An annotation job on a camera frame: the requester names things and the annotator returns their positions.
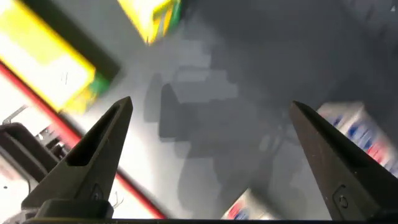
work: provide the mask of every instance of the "white surface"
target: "white surface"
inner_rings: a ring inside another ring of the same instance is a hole
[[[21,210],[21,203],[28,194],[28,182],[0,156],[0,223]]]

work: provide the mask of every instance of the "yellow box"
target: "yellow box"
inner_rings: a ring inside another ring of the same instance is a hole
[[[0,0],[0,60],[55,111],[95,79],[95,67],[17,0]]]
[[[163,37],[180,19],[180,0],[118,0],[148,45]]]

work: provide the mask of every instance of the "red edge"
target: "red edge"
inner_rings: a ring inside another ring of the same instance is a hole
[[[63,120],[58,116],[58,114],[38,95],[36,95],[33,90],[31,90],[25,83],[17,78],[6,66],[0,63],[0,73],[6,77],[15,87],[19,89],[30,101],[36,105],[52,122],[55,126],[59,135],[65,143],[71,148],[74,147],[81,139],[80,134],[74,132]],[[127,190],[134,198],[136,198],[139,203],[146,208],[154,218],[165,219],[166,216],[155,206],[152,202],[144,196],[139,190],[134,188],[124,177],[116,173],[116,179]]]

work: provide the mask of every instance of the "table surface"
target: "table surface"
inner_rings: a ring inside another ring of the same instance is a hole
[[[131,96],[120,167],[174,217],[219,218],[250,187],[284,218],[329,219],[292,100],[363,101],[396,133],[396,63],[371,50],[338,1],[193,1],[151,47],[116,1],[55,1],[123,66],[73,119],[88,130]]]

